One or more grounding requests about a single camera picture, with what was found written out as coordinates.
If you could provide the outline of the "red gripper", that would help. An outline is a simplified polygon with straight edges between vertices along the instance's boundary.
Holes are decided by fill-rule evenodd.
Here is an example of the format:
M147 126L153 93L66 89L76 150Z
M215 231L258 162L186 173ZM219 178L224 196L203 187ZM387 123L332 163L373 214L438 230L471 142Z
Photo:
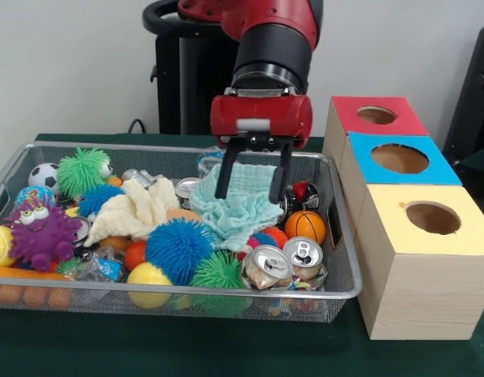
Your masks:
M295 140L295 147L301 149L308 142L312 122L312 104L307 95L220 95L211 104L211 132L220 145L226 145L231 137L242 137L256 132L267 133L271 137L291 137ZM285 197L293 146L293 140L280 140L280 163L273 172L269 190L271 203L279 204ZM233 164L242 151L242 139L231 139L227 144L214 194L216 199L226 198Z

